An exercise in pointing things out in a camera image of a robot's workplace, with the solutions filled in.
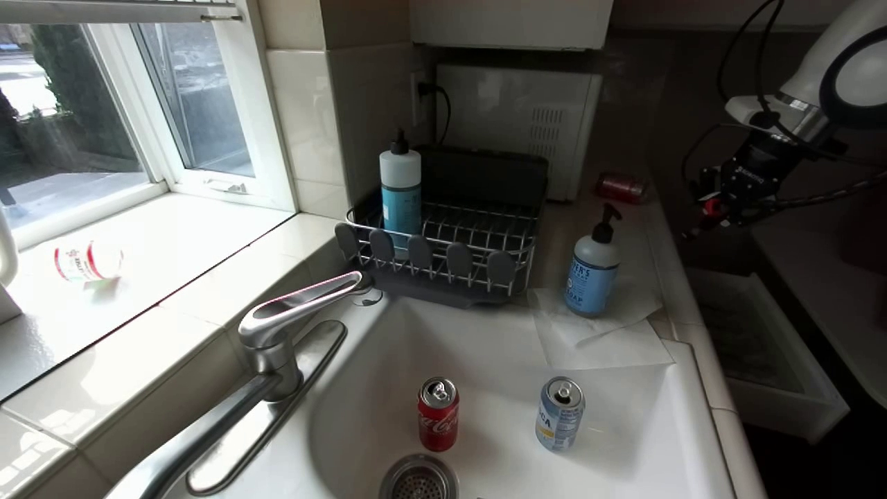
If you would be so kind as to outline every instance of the faucet handle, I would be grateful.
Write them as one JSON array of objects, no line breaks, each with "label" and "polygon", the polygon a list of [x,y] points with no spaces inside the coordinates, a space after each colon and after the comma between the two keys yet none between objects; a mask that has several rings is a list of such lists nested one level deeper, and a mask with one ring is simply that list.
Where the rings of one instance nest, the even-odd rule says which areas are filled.
[{"label": "faucet handle", "polygon": [[272,350],[284,343],[284,329],[312,314],[330,309],[341,296],[364,285],[364,273],[335,275],[330,279],[298,288],[291,293],[272,296],[247,310],[241,320],[238,335],[241,343],[254,353]]}]

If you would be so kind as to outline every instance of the window frame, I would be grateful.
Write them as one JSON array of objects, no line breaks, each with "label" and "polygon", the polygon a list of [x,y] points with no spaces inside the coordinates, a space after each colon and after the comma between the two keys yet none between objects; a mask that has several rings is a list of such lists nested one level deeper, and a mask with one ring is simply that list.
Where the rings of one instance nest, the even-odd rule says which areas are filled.
[{"label": "window frame", "polygon": [[123,23],[83,24],[97,66],[103,70],[111,98],[118,99],[123,126],[129,127],[140,163],[147,173],[147,182],[18,227],[14,238],[19,250],[108,220],[170,192],[288,213],[298,212],[295,187],[284,155],[284,139],[272,105],[274,99],[267,76],[261,16],[255,0],[236,0],[234,6],[238,9],[236,19],[224,16],[206,23],[212,23],[219,44],[255,177],[186,170],[173,135],[173,126],[168,121],[161,94],[151,78],[147,58],[140,51],[134,33],[136,29]]}]

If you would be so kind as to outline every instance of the spray bottle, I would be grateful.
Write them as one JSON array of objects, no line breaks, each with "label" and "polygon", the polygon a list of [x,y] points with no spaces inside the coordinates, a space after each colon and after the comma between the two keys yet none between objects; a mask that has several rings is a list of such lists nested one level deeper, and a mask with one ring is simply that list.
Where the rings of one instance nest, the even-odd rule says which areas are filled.
[{"label": "spray bottle", "polygon": [[567,279],[567,304],[582,315],[601,315],[619,270],[610,220],[621,213],[607,202],[601,221],[575,246],[575,263]]}]

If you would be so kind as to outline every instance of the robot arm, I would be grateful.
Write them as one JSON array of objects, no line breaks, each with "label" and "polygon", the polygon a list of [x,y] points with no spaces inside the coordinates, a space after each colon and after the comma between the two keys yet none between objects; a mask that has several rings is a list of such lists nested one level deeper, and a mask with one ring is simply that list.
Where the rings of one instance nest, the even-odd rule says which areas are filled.
[{"label": "robot arm", "polygon": [[809,48],[780,94],[732,98],[726,113],[748,127],[741,149],[690,180],[700,230],[748,225],[780,212],[783,180],[834,127],[887,127],[887,0],[856,0]]}]

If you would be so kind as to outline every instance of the window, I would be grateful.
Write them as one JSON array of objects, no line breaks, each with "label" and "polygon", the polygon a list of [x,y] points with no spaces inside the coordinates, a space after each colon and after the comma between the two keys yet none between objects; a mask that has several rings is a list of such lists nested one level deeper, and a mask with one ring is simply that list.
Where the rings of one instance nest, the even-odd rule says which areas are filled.
[{"label": "window", "polygon": [[0,6],[33,19],[0,24],[0,202],[19,246],[163,192],[295,207],[251,9],[223,6]]}]

